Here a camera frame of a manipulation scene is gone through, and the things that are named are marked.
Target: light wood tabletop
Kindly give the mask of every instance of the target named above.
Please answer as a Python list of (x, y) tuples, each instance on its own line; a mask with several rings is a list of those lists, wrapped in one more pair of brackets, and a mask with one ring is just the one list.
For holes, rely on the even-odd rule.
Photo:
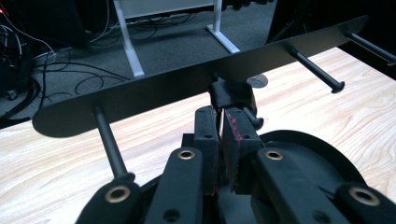
[[(339, 81), (331, 89), (298, 63), (266, 72), (255, 89), (259, 134), (310, 133), (346, 155), (368, 185), (396, 202), (396, 82), (340, 49), (310, 58)], [(143, 185), (160, 175), (207, 93), (111, 125), (127, 169)], [(97, 130), (50, 138), (32, 122), (0, 130), (0, 223), (74, 223), (84, 205), (112, 180)]]

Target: gray floor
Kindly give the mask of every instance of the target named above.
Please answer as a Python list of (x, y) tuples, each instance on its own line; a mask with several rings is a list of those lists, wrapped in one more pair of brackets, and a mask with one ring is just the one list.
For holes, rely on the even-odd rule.
[[(249, 7), (223, 11), (220, 30), (241, 51), (262, 46), (269, 32), (276, 1), (266, 5), (252, 3)], [(169, 22), (179, 23), (184, 18)], [(189, 21), (179, 25), (136, 30), (129, 26), (131, 38), (146, 76), (175, 70), (187, 65), (207, 62), (230, 53), (213, 37), (205, 27), (213, 22), (213, 12), (200, 12)], [(36, 60), (41, 64), (44, 58)], [(134, 78), (122, 46), (120, 30), (95, 42), (90, 50), (63, 49), (56, 54), (56, 63), (85, 63), (106, 69), (114, 74)], [(46, 72), (46, 96), (43, 106), (77, 97), (81, 94), (98, 91), (117, 83), (121, 79), (114, 74), (84, 65), (50, 64)], [(42, 72), (35, 70), (32, 77), (43, 86)], [(15, 101), (0, 98), (0, 116), (24, 98), (21, 93)], [(12, 119), (32, 118), (40, 104), (36, 98), (28, 107), (14, 115)]]

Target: black shaft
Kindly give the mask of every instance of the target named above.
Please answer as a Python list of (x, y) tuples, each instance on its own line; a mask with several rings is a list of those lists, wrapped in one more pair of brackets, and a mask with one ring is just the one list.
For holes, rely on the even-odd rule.
[(332, 93), (337, 93), (341, 91), (346, 85), (345, 82), (338, 82), (333, 77), (329, 76), (325, 71), (321, 70), (316, 64), (309, 61), (302, 53), (297, 49), (292, 49), (290, 55), (293, 56), (297, 61), (299, 61), (303, 66), (305, 66), (309, 71), (311, 71), (315, 76), (320, 78), (324, 83), (326, 83), (330, 88), (332, 88)]
[(96, 124), (99, 129), (103, 145), (105, 146), (105, 151), (108, 161), (110, 162), (110, 167), (114, 178), (128, 175), (128, 171), (123, 162), (116, 139), (114, 138), (110, 125), (106, 120), (105, 113), (101, 107), (97, 106), (93, 109), (93, 114), (95, 116)]
[(388, 62), (388, 66), (393, 66), (396, 64), (396, 56), (387, 52), (384, 49), (381, 49), (377, 45), (374, 45), (373, 43), (367, 41), (366, 39), (361, 38), (358, 35), (355, 35), (350, 32), (346, 32), (345, 36), (355, 42), (356, 44), (362, 46), (363, 48), (371, 51), (373, 54), (377, 55), (378, 57), (384, 59), (385, 61)]

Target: round hole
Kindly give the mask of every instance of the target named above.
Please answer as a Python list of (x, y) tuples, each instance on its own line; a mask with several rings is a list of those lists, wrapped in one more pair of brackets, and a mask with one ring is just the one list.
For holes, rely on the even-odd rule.
[(274, 160), (274, 161), (280, 161), (283, 159), (283, 155), (280, 152), (277, 151), (266, 151), (265, 152), (265, 156), (270, 159), (270, 160)]
[(349, 194), (353, 199), (360, 203), (364, 203), (369, 206), (378, 206), (380, 201), (378, 197), (376, 197), (372, 192), (367, 189), (361, 188), (351, 188), (349, 190)]
[(195, 153), (190, 150), (183, 150), (183, 151), (180, 151), (177, 155), (182, 160), (190, 160), (195, 156)]
[(128, 187), (124, 185), (116, 186), (111, 188), (107, 193), (106, 193), (106, 201), (108, 203), (120, 203), (123, 202), (125, 199), (129, 197), (131, 194), (131, 191), (129, 190)]
[(314, 211), (312, 217), (317, 223), (322, 223), (322, 224), (332, 223), (330, 217), (327, 216), (327, 214), (325, 214), (324, 212)]
[(176, 209), (170, 209), (163, 213), (163, 219), (166, 222), (177, 222), (180, 218), (180, 213)]
[(252, 88), (264, 88), (268, 85), (268, 78), (264, 74), (260, 74), (255, 77), (248, 78), (247, 83), (250, 84)]

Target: desk leg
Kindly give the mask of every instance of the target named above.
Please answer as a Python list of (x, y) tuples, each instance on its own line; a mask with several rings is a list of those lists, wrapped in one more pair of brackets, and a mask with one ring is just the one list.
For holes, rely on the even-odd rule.
[(134, 46), (131, 42), (131, 37), (129, 37), (128, 29), (126, 27), (125, 17), (122, 12), (122, 8), (119, 0), (114, 0), (114, 7), (117, 12), (117, 17), (119, 18), (120, 28), (123, 37), (123, 46), (125, 49), (126, 57), (128, 58), (129, 65), (131, 66), (132, 73), (134, 77), (140, 77), (145, 75), (143, 68), (140, 65), (139, 59), (137, 58), (136, 52), (134, 51)]
[(207, 30), (231, 53), (239, 52), (239, 49), (220, 31), (222, 0), (214, 0), (215, 19), (214, 25), (207, 25)]

